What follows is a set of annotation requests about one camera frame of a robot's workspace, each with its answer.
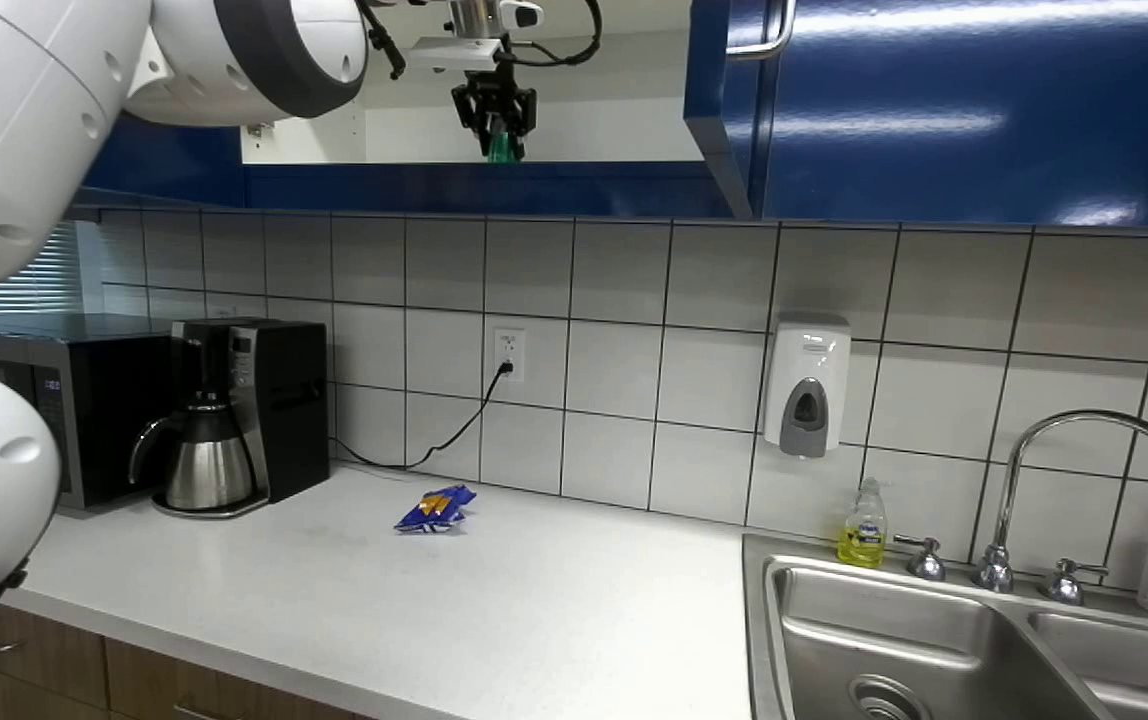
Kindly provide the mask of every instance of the tile backsplash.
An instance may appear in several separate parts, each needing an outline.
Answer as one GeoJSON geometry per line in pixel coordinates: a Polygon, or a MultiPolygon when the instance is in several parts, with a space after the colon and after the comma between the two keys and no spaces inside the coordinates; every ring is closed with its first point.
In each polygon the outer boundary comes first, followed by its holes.
{"type": "MultiPolygon", "coordinates": [[[[1148,237],[496,217],[80,222],[89,310],[333,328],[333,431],[377,461],[454,434],[519,330],[526,381],[428,470],[824,543],[855,481],[902,535],[984,548],[1012,441],[1095,405],[1148,414],[1148,237]],[[775,315],[853,323],[845,448],[756,441],[775,315]]],[[[1066,425],[1029,451],[1016,566],[1135,584],[1148,441],[1066,425]]]]}

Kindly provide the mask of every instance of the kitchen counter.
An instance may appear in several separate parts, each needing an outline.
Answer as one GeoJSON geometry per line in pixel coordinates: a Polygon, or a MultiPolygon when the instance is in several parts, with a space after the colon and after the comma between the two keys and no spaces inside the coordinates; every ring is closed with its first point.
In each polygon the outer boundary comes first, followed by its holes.
{"type": "Polygon", "coordinates": [[[245,518],[55,516],[4,603],[363,715],[741,720],[741,532],[340,468],[245,518]]]}

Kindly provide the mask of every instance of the stainless steel sink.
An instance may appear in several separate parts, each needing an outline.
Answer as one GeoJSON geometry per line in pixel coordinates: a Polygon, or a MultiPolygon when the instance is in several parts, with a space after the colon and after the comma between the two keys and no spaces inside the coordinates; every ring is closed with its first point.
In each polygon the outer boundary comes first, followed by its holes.
{"type": "Polygon", "coordinates": [[[744,541],[756,720],[1148,720],[1148,615],[744,541]]]}
{"type": "Polygon", "coordinates": [[[1125,720],[1148,720],[1148,619],[1032,612],[1039,644],[1125,720]]]}

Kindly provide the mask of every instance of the stainless steel carafe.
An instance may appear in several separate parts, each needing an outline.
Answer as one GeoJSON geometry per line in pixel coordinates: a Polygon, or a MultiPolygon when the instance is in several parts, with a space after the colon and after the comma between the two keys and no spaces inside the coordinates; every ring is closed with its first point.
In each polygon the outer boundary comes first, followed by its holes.
{"type": "Polygon", "coordinates": [[[132,483],[154,451],[172,451],[172,468],[155,492],[172,511],[231,511],[256,500],[254,455],[230,405],[189,405],[175,414],[154,419],[132,448],[132,483]]]}

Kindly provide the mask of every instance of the electrical outlet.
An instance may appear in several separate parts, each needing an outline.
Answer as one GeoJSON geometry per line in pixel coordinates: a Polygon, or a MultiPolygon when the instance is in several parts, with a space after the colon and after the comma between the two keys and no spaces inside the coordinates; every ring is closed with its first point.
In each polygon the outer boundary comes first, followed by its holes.
{"type": "Polygon", "coordinates": [[[494,330],[494,354],[496,365],[511,365],[511,372],[506,376],[507,384],[526,384],[529,376],[529,330],[519,328],[496,328],[494,330]]]}

